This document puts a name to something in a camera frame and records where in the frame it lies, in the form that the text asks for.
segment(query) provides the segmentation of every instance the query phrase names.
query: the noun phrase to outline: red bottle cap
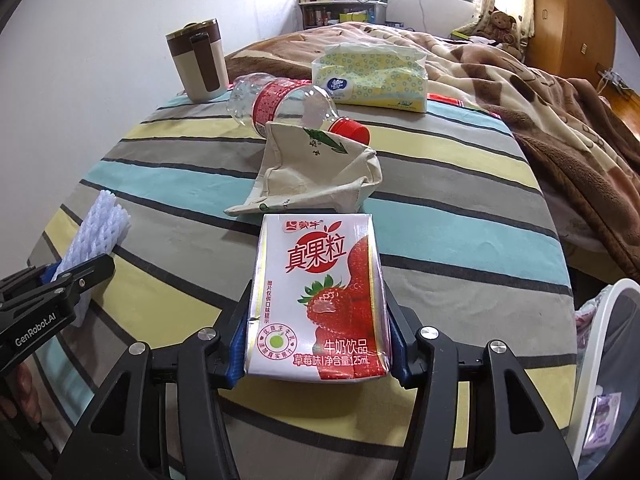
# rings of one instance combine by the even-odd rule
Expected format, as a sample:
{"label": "red bottle cap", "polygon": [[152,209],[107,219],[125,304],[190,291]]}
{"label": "red bottle cap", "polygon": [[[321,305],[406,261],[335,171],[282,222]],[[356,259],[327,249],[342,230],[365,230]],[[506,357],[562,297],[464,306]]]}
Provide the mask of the red bottle cap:
{"label": "red bottle cap", "polygon": [[341,117],[331,125],[329,131],[332,134],[337,134],[347,137],[347,139],[369,145],[369,130],[367,130],[366,126],[363,126],[353,119]]}

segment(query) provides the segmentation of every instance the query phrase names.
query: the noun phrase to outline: wooden floor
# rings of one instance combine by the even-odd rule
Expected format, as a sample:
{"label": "wooden floor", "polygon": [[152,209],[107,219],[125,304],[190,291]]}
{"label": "wooden floor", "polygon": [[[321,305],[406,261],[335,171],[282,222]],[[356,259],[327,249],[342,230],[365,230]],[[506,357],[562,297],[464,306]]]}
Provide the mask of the wooden floor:
{"label": "wooden floor", "polygon": [[640,96],[633,91],[623,95],[609,85],[602,95],[609,101],[614,113],[640,139]]}

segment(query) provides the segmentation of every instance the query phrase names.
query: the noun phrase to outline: brown mug lid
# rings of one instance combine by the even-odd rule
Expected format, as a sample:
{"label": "brown mug lid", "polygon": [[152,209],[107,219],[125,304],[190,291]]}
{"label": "brown mug lid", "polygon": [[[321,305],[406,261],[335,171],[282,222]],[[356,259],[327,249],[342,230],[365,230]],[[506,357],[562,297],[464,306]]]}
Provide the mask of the brown mug lid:
{"label": "brown mug lid", "polygon": [[197,32],[201,28],[214,30],[215,32],[217,32],[218,39],[220,39],[220,28],[218,27],[218,20],[216,20],[215,18],[213,18],[212,20],[207,20],[205,22],[187,23],[180,30],[176,30],[175,32],[171,32],[170,34],[167,34],[166,39],[167,41],[173,40],[174,38],[178,38],[185,34],[192,34],[194,32]]}
{"label": "brown mug lid", "polygon": [[193,50],[194,39],[206,40],[215,43],[220,39],[220,27],[218,20],[207,20],[200,23],[188,23],[180,30],[166,35],[166,42],[173,57],[180,56]]}

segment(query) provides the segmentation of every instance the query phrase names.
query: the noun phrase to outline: travel mug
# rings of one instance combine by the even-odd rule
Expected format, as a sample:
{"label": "travel mug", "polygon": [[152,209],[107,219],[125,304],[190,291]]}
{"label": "travel mug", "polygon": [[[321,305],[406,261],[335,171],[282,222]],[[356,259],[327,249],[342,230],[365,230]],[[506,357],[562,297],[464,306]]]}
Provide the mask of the travel mug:
{"label": "travel mug", "polygon": [[218,20],[189,23],[168,34],[166,42],[191,101],[203,103],[228,90]]}

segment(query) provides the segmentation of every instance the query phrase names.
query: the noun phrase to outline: yellow tissue pack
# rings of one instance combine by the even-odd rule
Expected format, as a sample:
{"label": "yellow tissue pack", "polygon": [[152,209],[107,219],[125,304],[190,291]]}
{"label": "yellow tissue pack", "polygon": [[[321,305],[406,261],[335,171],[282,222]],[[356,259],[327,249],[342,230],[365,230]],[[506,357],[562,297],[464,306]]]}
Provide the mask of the yellow tissue pack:
{"label": "yellow tissue pack", "polygon": [[335,103],[427,111],[426,53],[408,46],[329,45],[312,64],[313,83]]}

